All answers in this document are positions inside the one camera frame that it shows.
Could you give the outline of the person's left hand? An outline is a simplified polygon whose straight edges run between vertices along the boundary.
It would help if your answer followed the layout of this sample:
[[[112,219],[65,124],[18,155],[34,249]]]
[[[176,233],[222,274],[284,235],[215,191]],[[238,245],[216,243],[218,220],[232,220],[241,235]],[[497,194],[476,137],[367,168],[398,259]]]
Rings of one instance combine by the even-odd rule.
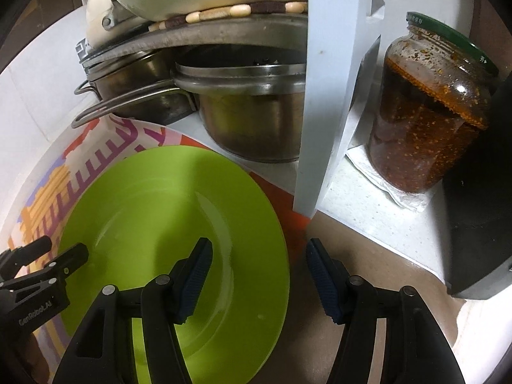
[[[30,334],[17,343],[17,350],[23,358],[25,370],[39,384],[47,384],[50,379],[50,369],[40,350],[36,337]]]

